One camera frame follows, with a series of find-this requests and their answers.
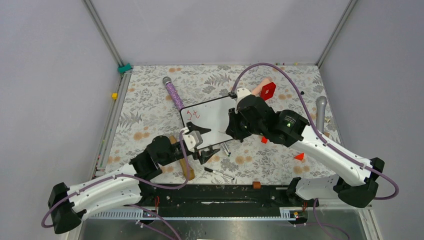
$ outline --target gray microphone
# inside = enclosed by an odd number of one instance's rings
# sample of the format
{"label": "gray microphone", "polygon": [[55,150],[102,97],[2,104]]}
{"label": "gray microphone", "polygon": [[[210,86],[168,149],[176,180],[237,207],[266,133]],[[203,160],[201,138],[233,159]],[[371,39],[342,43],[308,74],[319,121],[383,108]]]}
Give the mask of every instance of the gray microphone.
{"label": "gray microphone", "polygon": [[324,118],[326,117],[327,98],[319,96],[316,101],[316,128],[324,133]]}

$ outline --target teal clip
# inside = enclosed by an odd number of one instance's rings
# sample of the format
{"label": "teal clip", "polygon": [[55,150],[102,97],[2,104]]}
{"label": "teal clip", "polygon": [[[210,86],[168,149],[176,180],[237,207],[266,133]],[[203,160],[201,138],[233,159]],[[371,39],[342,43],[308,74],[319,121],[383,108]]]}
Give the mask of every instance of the teal clip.
{"label": "teal clip", "polygon": [[125,66],[121,66],[121,67],[118,67],[118,72],[120,73],[120,74],[123,74],[123,73],[125,73],[126,71],[128,71],[128,70],[130,70],[130,69],[132,69],[133,67],[131,66],[131,64],[127,64],[127,65],[125,65]]}

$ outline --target wall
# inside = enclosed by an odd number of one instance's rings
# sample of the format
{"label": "wall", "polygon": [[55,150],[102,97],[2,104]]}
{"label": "wall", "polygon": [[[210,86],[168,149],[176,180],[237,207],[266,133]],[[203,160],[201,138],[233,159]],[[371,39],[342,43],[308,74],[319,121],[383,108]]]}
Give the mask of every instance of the wall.
{"label": "wall", "polygon": [[88,180],[117,66],[80,0],[8,1],[0,30],[0,239],[58,239],[50,191]]}
{"label": "wall", "polygon": [[[347,148],[380,157],[398,197],[374,201],[385,240],[422,239],[424,1],[359,1],[321,68]],[[379,179],[378,196],[393,192]]]}
{"label": "wall", "polygon": [[92,0],[125,62],[314,64],[349,0]]}

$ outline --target purple microphone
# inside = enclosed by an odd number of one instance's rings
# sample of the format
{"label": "purple microphone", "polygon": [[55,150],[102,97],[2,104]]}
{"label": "purple microphone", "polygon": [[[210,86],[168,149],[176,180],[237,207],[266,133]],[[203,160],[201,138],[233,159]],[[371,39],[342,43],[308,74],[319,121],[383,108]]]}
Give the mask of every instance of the purple microphone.
{"label": "purple microphone", "polygon": [[168,90],[168,93],[172,98],[173,104],[175,104],[175,107],[178,109],[178,111],[180,111],[182,108],[184,108],[184,104],[180,96],[178,96],[177,90],[171,82],[171,78],[169,76],[166,76],[162,79],[162,82],[165,85],[166,90]]}

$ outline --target tabletop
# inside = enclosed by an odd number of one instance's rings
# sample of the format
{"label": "tabletop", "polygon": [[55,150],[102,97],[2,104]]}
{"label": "tabletop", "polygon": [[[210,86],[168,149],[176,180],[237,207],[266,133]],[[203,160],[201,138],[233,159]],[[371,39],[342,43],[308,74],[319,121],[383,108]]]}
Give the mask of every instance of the tabletop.
{"label": "tabletop", "polygon": [[[106,172],[126,164],[141,153],[153,138],[159,135],[178,138],[183,123],[177,108],[165,89],[162,79],[172,79],[185,106],[226,96],[237,76],[248,65],[139,65],[134,66],[113,138]],[[306,102],[312,118],[316,119],[316,99],[326,96],[317,66],[280,66],[295,82]],[[248,71],[238,87],[253,90],[264,78],[271,77],[275,93],[266,103],[275,111],[293,110],[306,118],[301,102],[289,81],[277,70],[259,66]],[[340,142],[329,106],[325,110],[324,133]],[[252,184],[286,185],[292,178],[319,178],[334,174],[326,166],[305,155],[302,161],[294,159],[301,154],[294,149],[268,142],[252,135],[243,143],[227,142],[231,156],[224,151],[215,154],[204,165],[189,157],[195,178],[189,184]],[[233,176],[235,180],[204,171],[204,167]],[[185,177],[178,161],[161,166],[163,174],[154,183],[183,183]]]}

